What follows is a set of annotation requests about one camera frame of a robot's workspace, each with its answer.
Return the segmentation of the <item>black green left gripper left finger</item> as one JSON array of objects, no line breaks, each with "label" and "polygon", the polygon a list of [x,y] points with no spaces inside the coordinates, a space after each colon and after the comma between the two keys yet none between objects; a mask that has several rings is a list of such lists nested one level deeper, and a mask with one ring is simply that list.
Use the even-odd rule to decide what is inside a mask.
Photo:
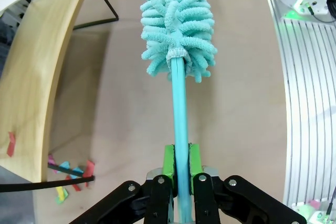
[{"label": "black green left gripper left finger", "polygon": [[163,167],[151,170],[145,182],[128,180],[74,219],[72,223],[171,223],[177,194],[174,145],[165,146]]}]

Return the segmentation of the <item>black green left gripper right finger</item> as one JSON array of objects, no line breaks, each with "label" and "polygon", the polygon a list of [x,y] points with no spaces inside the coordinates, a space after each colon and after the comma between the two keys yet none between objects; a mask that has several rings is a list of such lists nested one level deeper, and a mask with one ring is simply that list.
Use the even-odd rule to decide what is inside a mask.
[{"label": "black green left gripper right finger", "polygon": [[307,223],[301,214],[241,176],[221,180],[202,165],[198,144],[189,145],[189,163],[196,223],[220,223],[220,212],[240,223]]}]

